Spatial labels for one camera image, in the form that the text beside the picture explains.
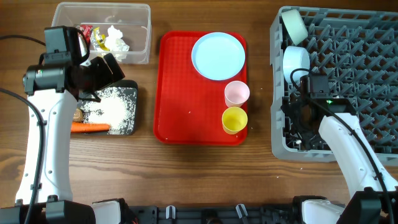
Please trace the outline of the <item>green bowl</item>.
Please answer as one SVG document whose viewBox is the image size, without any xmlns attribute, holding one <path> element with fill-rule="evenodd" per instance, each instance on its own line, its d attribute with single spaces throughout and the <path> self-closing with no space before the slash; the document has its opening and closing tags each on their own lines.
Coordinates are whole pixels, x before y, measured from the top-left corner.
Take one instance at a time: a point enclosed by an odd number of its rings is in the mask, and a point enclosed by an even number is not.
<svg viewBox="0 0 398 224">
<path fill-rule="evenodd" d="M 281 16 L 294 45 L 300 44 L 308 37 L 308 30 L 298 10 L 292 9 L 282 12 Z"/>
</svg>

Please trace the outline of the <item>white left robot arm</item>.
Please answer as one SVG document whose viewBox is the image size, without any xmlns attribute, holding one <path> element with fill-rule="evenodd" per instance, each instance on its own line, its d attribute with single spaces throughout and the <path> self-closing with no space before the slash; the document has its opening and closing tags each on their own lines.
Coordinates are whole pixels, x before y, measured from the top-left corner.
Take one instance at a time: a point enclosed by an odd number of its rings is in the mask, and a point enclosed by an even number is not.
<svg viewBox="0 0 398 224">
<path fill-rule="evenodd" d="M 85 43 L 77 28 L 45 29 L 46 51 L 23 77 L 21 101 L 30 114 L 24 175 L 14 206 L 1 209 L 2 223 L 122 223 L 130 212 L 122 199 L 94 205 L 73 201 L 70 134 L 80 94 L 97 101 L 98 90 L 124 78 L 112 54 L 90 58 L 81 52 Z"/>
</svg>

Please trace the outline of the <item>red snack wrapper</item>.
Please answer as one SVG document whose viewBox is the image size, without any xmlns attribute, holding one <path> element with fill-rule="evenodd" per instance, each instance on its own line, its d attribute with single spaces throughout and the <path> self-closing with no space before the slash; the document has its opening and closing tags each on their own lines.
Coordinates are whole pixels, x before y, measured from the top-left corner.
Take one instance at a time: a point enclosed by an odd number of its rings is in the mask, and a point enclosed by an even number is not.
<svg viewBox="0 0 398 224">
<path fill-rule="evenodd" d="M 92 32 L 93 26 L 82 24 L 82 25 L 79 26 L 79 29 L 82 31 L 85 39 L 90 40 L 90 36 L 91 36 L 91 32 Z"/>
</svg>

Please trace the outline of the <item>orange carrot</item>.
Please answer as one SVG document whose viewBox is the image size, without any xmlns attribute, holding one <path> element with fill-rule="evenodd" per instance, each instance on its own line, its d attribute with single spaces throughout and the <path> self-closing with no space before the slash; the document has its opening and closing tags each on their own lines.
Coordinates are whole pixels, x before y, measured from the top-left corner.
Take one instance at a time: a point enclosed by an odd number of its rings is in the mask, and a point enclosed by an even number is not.
<svg viewBox="0 0 398 224">
<path fill-rule="evenodd" d="M 109 124 L 96 123 L 76 123 L 73 122 L 71 126 L 71 133 L 96 133 L 109 131 Z"/>
</svg>

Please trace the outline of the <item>light blue bowl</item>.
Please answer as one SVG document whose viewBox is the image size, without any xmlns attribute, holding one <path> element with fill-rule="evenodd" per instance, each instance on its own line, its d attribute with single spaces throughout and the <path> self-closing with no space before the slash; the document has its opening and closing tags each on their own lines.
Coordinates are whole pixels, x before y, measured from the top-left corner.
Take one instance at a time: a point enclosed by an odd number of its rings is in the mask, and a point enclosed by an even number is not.
<svg viewBox="0 0 398 224">
<path fill-rule="evenodd" d="M 292 84 L 290 74 L 295 69 L 310 69 L 310 56 L 308 51 L 303 47 L 288 46 L 284 52 L 282 68 L 286 82 Z"/>
</svg>

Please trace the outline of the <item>brown food scrap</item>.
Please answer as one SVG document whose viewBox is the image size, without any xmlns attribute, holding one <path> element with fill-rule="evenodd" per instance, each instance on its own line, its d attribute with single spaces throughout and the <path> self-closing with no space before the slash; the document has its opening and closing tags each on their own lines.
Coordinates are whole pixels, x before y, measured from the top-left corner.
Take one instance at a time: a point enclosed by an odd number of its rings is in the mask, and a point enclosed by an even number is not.
<svg viewBox="0 0 398 224">
<path fill-rule="evenodd" d="M 81 109 L 77 108 L 73 115 L 73 122 L 81 123 L 84 120 L 84 113 Z"/>
</svg>

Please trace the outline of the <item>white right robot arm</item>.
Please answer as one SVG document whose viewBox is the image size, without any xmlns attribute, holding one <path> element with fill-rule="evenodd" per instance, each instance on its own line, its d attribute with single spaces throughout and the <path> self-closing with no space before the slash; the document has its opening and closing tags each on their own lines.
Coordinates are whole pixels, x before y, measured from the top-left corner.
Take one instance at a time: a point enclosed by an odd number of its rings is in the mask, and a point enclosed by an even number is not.
<svg viewBox="0 0 398 224">
<path fill-rule="evenodd" d="M 343 173 L 350 201 L 339 207 L 325 198 L 297 198 L 301 223 L 397 223 L 397 181 L 381 164 L 367 142 L 353 105 L 334 98 L 328 79 L 319 73 L 291 84 L 299 91 L 282 111 L 307 150 L 326 143 Z"/>
</svg>

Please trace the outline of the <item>light blue plate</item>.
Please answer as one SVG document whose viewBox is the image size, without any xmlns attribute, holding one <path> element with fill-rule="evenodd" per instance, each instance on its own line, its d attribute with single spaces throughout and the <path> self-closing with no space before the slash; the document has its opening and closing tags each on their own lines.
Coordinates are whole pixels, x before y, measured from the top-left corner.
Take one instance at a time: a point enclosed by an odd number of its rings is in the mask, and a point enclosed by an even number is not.
<svg viewBox="0 0 398 224">
<path fill-rule="evenodd" d="M 195 42 L 191 60 L 201 76 L 223 81 L 233 78 L 242 70 L 246 53 L 236 37 L 224 32 L 211 32 Z"/>
</svg>

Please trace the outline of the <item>yellow plastic cup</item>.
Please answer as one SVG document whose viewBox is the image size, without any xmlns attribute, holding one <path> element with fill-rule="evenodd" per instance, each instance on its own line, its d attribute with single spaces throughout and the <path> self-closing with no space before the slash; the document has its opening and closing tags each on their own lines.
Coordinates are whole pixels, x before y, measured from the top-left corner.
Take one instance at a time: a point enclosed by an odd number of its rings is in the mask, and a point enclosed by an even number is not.
<svg viewBox="0 0 398 224">
<path fill-rule="evenodd" d="M 230 107 L 223 112 L 221 121 L 227 134 L 236 134 L 246 127 L 248 116 L 242 108 Z"/>
</svg>

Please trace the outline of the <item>yellow clear candy wrapper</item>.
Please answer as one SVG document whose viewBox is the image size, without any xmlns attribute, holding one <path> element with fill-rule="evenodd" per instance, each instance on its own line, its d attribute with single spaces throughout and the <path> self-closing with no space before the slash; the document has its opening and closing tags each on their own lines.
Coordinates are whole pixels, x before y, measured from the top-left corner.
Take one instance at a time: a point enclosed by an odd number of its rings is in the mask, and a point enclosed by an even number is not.
<svg viewBox="0 0 398 224">
<path fill-rule="evenodd" d="M 106 53 L 110 51 L 110 49 L 105 46 L 105 40 L 106 37 L 100 32 L 99 27 L 95 27 L 91 31 L 90 42 L 94 52 L 106 55 Z"/>
</svg>

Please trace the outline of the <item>white rice grains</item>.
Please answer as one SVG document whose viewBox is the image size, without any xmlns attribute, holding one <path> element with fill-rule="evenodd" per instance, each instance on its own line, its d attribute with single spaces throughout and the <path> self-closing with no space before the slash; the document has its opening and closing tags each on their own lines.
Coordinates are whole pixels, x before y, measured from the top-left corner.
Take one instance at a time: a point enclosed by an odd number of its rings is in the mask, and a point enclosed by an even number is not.
<svg viewBox="0 0 398 224">
<path fill-rule="evenodd" d="M 84 113 L 84 123 L 109 124 L 109 131 L 98 135 L 131 135 L 135 129 L 137 89 L 112 86 L 96 91 L 100 102 L 79 101 L 77 108 Z"/>
</svg>

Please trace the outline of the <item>white tissue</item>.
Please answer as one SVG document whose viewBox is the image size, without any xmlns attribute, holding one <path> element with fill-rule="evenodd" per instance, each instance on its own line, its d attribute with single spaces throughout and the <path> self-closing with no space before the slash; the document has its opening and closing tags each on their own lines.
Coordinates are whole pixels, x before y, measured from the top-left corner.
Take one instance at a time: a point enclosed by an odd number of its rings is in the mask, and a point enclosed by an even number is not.
<svg viewBox="0 0 398 224">
<path fill-rule="evenodd" d="M 105 38 L 105 47 L 112 52 L 123 52 L 122 54 L 114 54 L 118 62 L 122 62 L 126 59 L 126 52 L 128 52 L 130 48 L 130 46 L 123 41 L 123 33 L 114 26 L 108 28 L 108 36 Z"/>
</svg>

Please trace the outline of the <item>pink plastic cup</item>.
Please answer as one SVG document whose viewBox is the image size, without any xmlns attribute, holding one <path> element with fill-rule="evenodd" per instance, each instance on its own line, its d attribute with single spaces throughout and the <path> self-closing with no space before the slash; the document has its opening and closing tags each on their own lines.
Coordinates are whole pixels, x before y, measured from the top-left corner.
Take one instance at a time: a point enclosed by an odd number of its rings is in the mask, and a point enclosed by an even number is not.
<svg viewBox="0 0 398 224">
<path fill-rule="evenodd" d="M 241 81 L 232 81 L 224 89 L 224 100 L 227 107 L 240 107 L 250 96 L 249 87 Z"/>
</svg>

